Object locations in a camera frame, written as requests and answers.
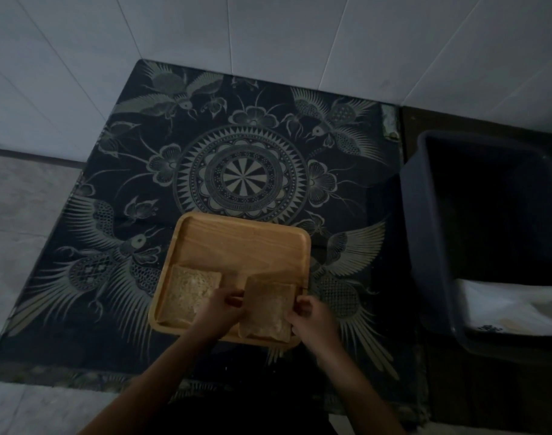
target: white cloth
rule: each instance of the white cloth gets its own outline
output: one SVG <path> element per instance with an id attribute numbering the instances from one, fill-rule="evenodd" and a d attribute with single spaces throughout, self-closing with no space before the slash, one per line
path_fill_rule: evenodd
<path id="1" fill-rule="evenodd" d="M 469 328 L 552 336 L 552 287 L 457 279 Z"/>

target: wooden tray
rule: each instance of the wooden tray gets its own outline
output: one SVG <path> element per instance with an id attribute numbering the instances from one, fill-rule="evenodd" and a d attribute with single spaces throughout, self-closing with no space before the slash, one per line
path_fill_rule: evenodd
<path id="1" fill-rule="evenodd" d="M 189 327 L 169 327 L 157 322 L 159 306 L 167 289 L 170 266 L 222 273 L 221 286 L 244 289 L 251 275 L 308 287 L 310 235 L 301 228 L 239 218 L 188 212 L 177 222 L 159 283 L 149 308 L 149 323 L 161 333 L 180 335 Z M 287 350 L 300 343 L 262 337 L 241 338 L 234 326 L 222 340 Z"/>

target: human hand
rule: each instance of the human hand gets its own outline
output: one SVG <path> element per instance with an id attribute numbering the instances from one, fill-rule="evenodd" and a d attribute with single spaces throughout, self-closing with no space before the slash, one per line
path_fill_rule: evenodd
<path id="1" fill-rule="evenodd" d="M 295 309 L 298 313 L 291 311 L 286 320 L 318 360 L 344 351 L 338 337 L 338 323 L 326 304 L 314 296 L 298 296 Z"/>
<path id="2" fill-rule="evenodd" d="M 204 340 L 217 340 L 225 336 L 245 313 L 241 297 L 243 290 L 236 288 L 214 290 L 201 303 L 188 332 Z"/>

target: patterned rug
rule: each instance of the patterned rug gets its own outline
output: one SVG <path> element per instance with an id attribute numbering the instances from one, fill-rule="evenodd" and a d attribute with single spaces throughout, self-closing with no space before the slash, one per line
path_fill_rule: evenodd
<path id="1" fill-rule="evenodd" d="M 151 331 L 147 310 L 177 219 L 204 211 L 307 230 L 310 291 L 414 421 L 422 382 L 396 116 L 378 102 L 139 61 L 0 336 L 0 380 L 121 390 L 173 341 Z M 340 411 L 303 346 L 220 342 L 178 395 L 289 384 Z"/>

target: bread slice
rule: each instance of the bread slice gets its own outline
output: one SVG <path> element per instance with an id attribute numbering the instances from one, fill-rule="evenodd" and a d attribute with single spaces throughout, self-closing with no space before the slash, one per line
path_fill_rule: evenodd
<path id="1" fill-rule="evenodd" d="M 157 322 L 182 325 L 192 322 L 201 302 L 220 286 L 221 273 L 171 266 Z"/>
<path id="2" fill-rule="evenodd" d="M 292 336 L 286 314 L 294 307 L 297 286 L 248 278 L 243 295 L 247 314 L 239 323 L 239 336 L 272 337 L 289 342 Z"/>

